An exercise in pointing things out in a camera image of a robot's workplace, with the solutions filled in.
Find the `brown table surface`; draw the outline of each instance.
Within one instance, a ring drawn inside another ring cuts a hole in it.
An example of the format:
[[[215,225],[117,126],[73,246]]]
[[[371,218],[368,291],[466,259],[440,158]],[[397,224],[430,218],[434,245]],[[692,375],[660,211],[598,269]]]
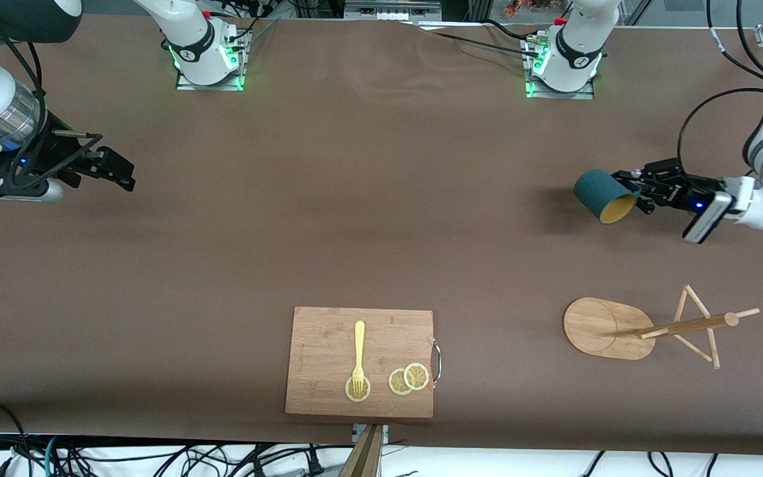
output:
[[[347,441],[349,419],[288,416],[284,396],[294,306],[354,306],[436,312],[435,417],[391,428],[409,445],[763,452],[763,232],[687,244],[684,212],[606,227],[570,193],[672,157],[696,103],[756,85],[707,31],[616,30],[594,101],[526,99],[519,57],[393,22],[279,22],[243,93],[173,90],[160,40],[87,16],[39,48],[51,110],[103,133],[137,187],[0,202],[0,402],[27,431]],[[690,172],[745,173],[762,105],[708,106]],[[682,284],[761,308],[717,333],[723,369],[675,341],[621,362],[564,339],[576,298],[665,323]]]

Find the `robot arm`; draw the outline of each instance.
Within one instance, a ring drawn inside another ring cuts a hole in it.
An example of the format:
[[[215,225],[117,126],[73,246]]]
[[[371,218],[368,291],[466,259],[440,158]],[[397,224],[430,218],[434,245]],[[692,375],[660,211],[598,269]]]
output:
[[[757,178],[693,176],[678,159],[660,160],[632,172],[618,171],[612,178],[636,196],[636,207],[645,214],[662,206],[693,214],[682,236],[701,244],[723,219],[763,230],[763,118],[744,147],[744,160]]]
[[[239,67],[237,27],[205,18],[194,0],[133,0],[166,36],[181,73],[197,85],[211,85]]]
[[[210,85],[238,68],[235,25],[206,19],[194,0],[135,1],[160,25],[188,81]],[[80,21],[80,0],[0,1],[0,44],[63,42]],[[90,141],[82,146],[80,138]],[[60,182],[78,187],[81,176],[133,190],[129,161],[110,148],[90,150],[100,138],[72,132],[46,110],[42,92],[0,67],[0,199],[55,202],[63,197]]]
[[[620,19],[620,0],[575,0],[565,25],[545,32],[548,51],[533,70],[556,91],[577,91],[596,74],[602,48]]]

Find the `white floor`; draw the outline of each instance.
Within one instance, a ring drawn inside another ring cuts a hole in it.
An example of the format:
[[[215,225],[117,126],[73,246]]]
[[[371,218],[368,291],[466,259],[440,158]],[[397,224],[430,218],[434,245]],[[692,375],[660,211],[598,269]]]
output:
[[[283,445],[276,447],[306,447]],[[207,452],[211,447],[202,447]],[[179,447],[116,447],[85,450],[85,456],[95,458],[127,458],[175,452]],[[225,447],[231,460],[246,455],[252,446]],[[339,465],[346,461],[348,449],[319,450],[320,463],[324,467]],[[385,447],[382,459],[382,477],[397,477],[417,471],[414,477],[457,477],[457,476],[502,476],[502,477],[579,477],[587,470],[596,452],[590,450],[497,450],[497,449],[451,449],[430,447]],[[10,452],[0,450],[0,464],[10,456]],[[705,477],[709,454],[668,453],[675,477]],[[94,462],[93,471],[98,477],[149,477],[163,464],[165,458],[136,462]],[[164,477],[181,475],[184,458],[177,459]],[[220,472],[225,469],[215,462]],[[269,477],[288,474],[307,468],[305,455],[297,454],[275,462],[264,470]],[[237,474],[243,477],[247,469]],[[27,475],[25,459],[13,460],[8,477]],[[43,477],[43,469],[34,465],[34,475]],[[646,458],[645,452],[606,452],[597,465],[593,477],[630,476],[657,477]],[[740,477],[763,475],[763,456],[723,454],[717,459],[712,475],[714,477]],[[193,468],[190,477],[215,477],[214,468],[199,465]]]

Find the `yellow fork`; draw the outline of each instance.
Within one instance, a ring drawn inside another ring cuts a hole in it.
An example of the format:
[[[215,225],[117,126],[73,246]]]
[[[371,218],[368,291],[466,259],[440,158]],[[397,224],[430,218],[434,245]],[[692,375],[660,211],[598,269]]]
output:
[[[352,395],[360,396],[364,392],[364,368],[361,360],[364,355],[364,322],[355,322],[355,369],[352,369]]]

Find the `wooden stand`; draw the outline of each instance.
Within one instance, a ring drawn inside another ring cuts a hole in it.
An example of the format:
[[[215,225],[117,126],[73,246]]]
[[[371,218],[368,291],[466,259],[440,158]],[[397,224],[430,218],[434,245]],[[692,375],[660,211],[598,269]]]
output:
[[[682,321],[685,299],[690,296],[702,318]],[[649,317],[629,305],[599,298],[581,298],[564,312],[564,334],[570,344],[583,353],[616,359],[641,359],[652,351],[655,338],[672,336],[702,359],[720,368],[720,355],[714,330],[738,326],[740,318],[759,313],[758,308],[713,315],[708,311],[690,285],[682,288],[673,323],[654,326]],[[711,356],[682,338],[685,333],[702,331],[708,334]]]
[[[337,477],[378,477],[383,444],[384,426],[368,425]]]

